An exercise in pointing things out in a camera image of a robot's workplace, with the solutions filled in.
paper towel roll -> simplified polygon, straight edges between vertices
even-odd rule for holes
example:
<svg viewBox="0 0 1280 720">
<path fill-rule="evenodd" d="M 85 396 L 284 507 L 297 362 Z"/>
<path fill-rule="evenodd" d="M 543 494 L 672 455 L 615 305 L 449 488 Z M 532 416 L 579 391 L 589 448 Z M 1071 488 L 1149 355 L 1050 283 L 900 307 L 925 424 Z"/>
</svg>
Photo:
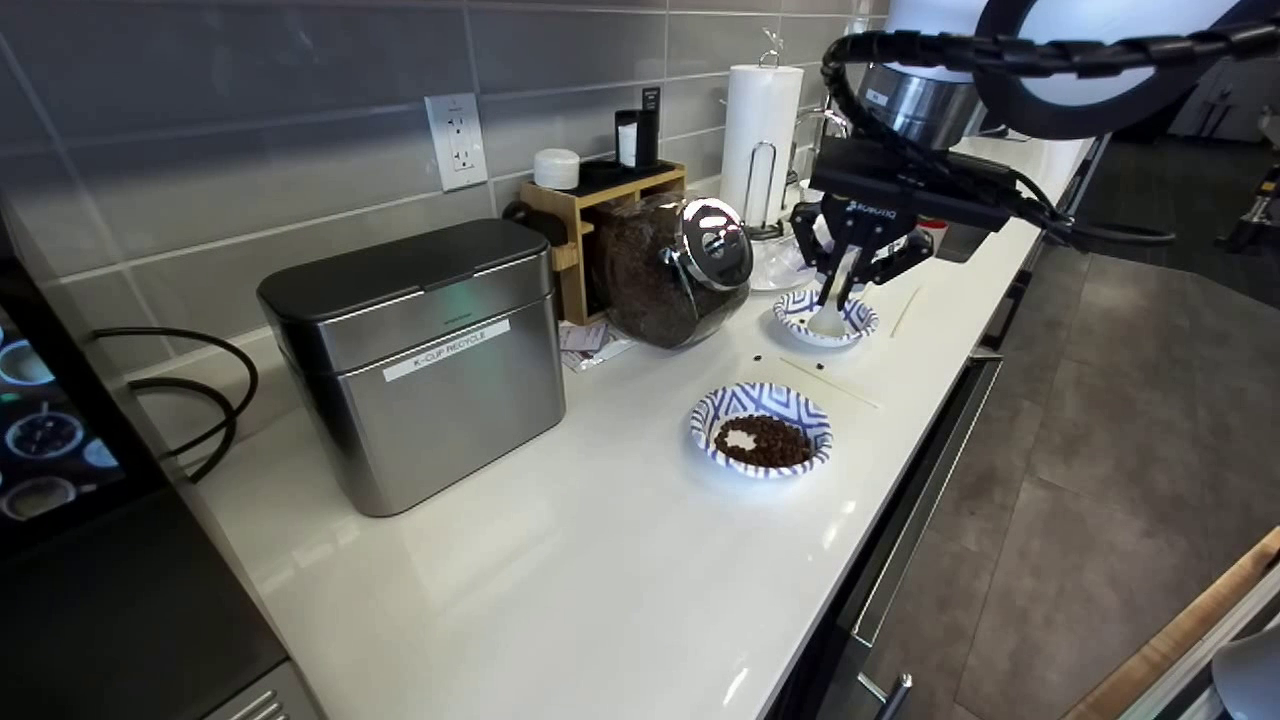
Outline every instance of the paper towel roll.
<svg viewBox="0 0 1280 720">
<path fill-rule="evenodd" d="M 798 141 L 802 80 L 804 68 L 798 65 L 729 68 L 720 196 L 745 216 L 745 227 L 781 218 L 781 196 L 787 182 Z"/>
</svg>

white countertop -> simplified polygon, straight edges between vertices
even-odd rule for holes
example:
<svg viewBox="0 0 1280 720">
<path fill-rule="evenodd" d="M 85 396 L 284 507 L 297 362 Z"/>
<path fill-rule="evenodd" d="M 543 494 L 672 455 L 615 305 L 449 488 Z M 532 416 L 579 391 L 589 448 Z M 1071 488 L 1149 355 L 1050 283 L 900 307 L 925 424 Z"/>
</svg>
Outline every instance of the white countertop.
<svg viewBox="0 0 1280 720">
<path fill-rule="evenodd" d="M 1059 196 L 1086 149 L 964 152 Z M 202 502 L 338 720 L 760 717 L 1031 239 L 1012 218 L 873 288 L 882 327 L 845 355 L 778 344 L 767 294 L 690 351 L 570 372 L 562 427 L 396 521 L 357 516 L 302 398 Z M 832 463 L 756 483 L 699 459 L 686 416 L 731 381 L 814 396 Z"/>
</svg>

gray tile backsplash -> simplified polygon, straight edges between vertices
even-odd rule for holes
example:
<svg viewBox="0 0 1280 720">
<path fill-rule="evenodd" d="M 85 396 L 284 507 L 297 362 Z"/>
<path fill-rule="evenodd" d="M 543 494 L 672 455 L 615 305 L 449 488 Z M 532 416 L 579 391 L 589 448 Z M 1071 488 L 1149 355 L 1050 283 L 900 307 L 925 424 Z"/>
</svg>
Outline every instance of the gray tile backsplash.
<svg viewBox="0 0 1280 720">
<path fill-rule="evenodd" d="M 481 91 L 664 75 L 664 15 L 477 9 Z"/>
<path fill-rule="evenodd" d="M 778 15 L 672 15 L 668 73 L 729 73 L 767 61 Z"/>
<path fill-rule="evenodd" d="M 40 281 L 122 261 L 93 196 L 54 149 L 0 154 L 0 196 L 13 198 L 25 235 L 40 249 L 43 268 L 32 268 Z"/>
<path fill-rule="evenodd" d="M 804 144 L 819 144 L 819 134 L 823 134 L 823 107 L 802 107 L 802 114 L 798 114 L 798 149 L 804 149 Z"/>
<path fill-rule="evenodd" d="M 158 322 L 158 317 L 146 307 L 146 294 L 137 292 L 128 268 L 70 281 L 70 283 L 47 283 L 43 292 L 57 307 L 72 310 L 85 327 Z M 102 351 L 116 372 L 170 361 L 164 338 L 103 338 Z"/>
<path fill-rule="evenodd" d="M 466 91 L 462 9 L 76 2 L 0 10 L 70 141 Z"/>
<path fill-rule="evenodd" d="M 30 91 L 3 65 L 3 36 L 0 36 L 0 152 L 13 149 L 40 149 L 47 134 L 30 102 Z"/>
<path fill-rule="evenodd" d="M 613 111 L 643 84 L 664 86 L 664 161 L 716 190 L 729 65 L 773 47 L 804 65 L 807 134 L 823 44 L 878 10 L 883 0 L 3 0 L 0 190 L 47 288 L 93 322 L 236 336 L 266 322 L 257 283 L 278 268 L 494 216 L 535 149 L 607 154 Z M 435 91 L 481 95 L 488 182 L 442 190 L 421 107 Z"/>
<path fill-rule="evenodd" d="M 421 107 L 79 149 L 128 261 L 435 190 Z"/>
<path fill-rule="evenodd" d="M 266 321 L 257 283 L 280 268 L 322 257 L 406 239 L 462 218 L 494 216 L 488 190 L 426 196 L 382 213 L 346 216 L 318 227 L 291 227 L 272 239 L 188 251 L 158 263 L 137 263 L 146 294 L 164 322 L 206 327 L 218 336 L 253 333 Z"/>
</svg>

black appliance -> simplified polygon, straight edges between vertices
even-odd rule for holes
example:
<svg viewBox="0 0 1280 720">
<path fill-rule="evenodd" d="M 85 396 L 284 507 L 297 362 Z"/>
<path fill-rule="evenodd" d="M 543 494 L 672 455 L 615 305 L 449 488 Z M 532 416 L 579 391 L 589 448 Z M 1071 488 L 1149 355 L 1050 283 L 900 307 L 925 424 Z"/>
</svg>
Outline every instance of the black appliance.
<svg viewBox="0 0 1280 720">
<path fill-rule="evenodd" d="M 0 216 L 0 717 L 318 720 Z"/>
</svg>

power cord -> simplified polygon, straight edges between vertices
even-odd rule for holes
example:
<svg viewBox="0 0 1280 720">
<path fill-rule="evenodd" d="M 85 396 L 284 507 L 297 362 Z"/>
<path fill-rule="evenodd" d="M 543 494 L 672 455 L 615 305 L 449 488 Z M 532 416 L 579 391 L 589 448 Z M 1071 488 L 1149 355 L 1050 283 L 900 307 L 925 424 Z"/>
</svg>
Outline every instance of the power cord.
<svg viewBox="0 0 1280 720">
<path fill-rule="evenodd" d="M 186 381 L 186 376 L 150 376 L 150 381 L 128 381 L 125 386 L 133 396 L 146 396 L 146 391 L 186 391 L 186 396 L 202 396 L 208 405 L 218 405 L 219 420 L 206 433 L 197 433 L 193 441 L 170 448 L 164 455 L 186 455 L 208 441 L 218 441 L 218 448 L 197 463 L 188 467 L 188 481 L 202 483 L 236 445 L 236 427 L 239 427 L 239 416 L 243 408 L 257 398 L 257 386 L 260 386 L 260 372 L 253 362 L 247 351 L 239 351 L 236 344 L 219 338 L 219 336 L 208 336 L 208 333 L 193 333 L 193 327 L 150 327 L 150 322 L 122 322 L 122 327 L 98 327 L 93 338 L 139 338 L 139 336 L 170 336 L 170 338 L 193 338 L 193 344 L 211 344 L 227 355 L 239 361 L 243 368 L 243 396 L 232 405 L 226 391 L 218 391 L 211 384 L 197 384 L 197 381 Z"/>
</svg>

